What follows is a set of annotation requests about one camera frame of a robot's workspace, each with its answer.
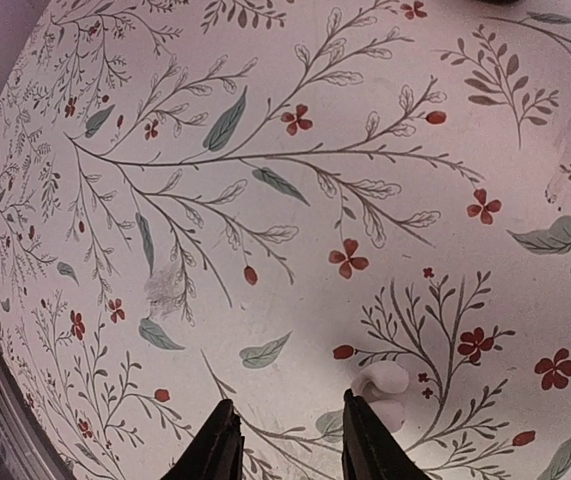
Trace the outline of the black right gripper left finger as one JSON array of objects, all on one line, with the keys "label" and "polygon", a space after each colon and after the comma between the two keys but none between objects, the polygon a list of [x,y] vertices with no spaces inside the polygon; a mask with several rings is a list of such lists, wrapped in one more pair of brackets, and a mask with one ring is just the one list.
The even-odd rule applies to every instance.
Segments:
[{"label": "black right gripper left finger", "polygon": [[221,400],[162,480],[242,478],[244,436],[231,399]]}]

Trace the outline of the white clip earbud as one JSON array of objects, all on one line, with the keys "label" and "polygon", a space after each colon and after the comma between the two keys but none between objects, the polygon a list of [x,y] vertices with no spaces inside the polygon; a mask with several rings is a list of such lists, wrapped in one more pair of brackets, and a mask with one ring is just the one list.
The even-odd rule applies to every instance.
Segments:
[{"label": "white clip earbud", "polygon": [[381,360],[363,368],[351,382],[352,392],[361,396],[391,432],[405,423],[404,396],[410,384],[406,369],[392,360]]}]

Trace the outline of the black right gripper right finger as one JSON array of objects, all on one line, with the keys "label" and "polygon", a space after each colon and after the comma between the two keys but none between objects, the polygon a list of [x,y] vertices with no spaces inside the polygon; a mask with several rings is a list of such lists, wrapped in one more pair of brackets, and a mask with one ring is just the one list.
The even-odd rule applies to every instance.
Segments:
[{"label": "black right gripper right finger", "polygon": [[346,480],[429,480],[404,452],[362,396],[343,396],[343,478]]}]

